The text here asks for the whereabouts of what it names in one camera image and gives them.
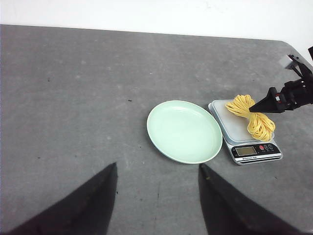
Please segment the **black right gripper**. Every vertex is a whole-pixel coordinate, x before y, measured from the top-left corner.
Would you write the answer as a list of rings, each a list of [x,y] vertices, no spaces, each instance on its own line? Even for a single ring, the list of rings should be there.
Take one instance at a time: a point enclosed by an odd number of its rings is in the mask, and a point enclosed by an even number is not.
[[[313,103],[313,72],[310,68],[294,54],[284,57],[281,64],[294,71],[299,79],[286,82],[280,92],[270,87],[266,97],[249,108],[251,113],[282,113]]]

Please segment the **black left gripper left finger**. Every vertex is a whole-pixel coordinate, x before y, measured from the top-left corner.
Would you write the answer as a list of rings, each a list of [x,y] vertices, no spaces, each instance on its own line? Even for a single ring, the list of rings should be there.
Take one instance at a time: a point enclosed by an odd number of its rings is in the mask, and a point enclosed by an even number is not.
[[[8,234],[107,234],[114,208],[117,179],[117,164],[112,163],[62,200],[8,231]]]

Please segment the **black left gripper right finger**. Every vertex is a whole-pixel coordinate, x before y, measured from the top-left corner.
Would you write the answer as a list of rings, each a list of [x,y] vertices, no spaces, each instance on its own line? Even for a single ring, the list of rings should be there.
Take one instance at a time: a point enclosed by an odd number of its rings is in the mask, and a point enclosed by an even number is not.
[[[210,235],[302,235],[249,199],[206,164],[199,165],[203,218]]]

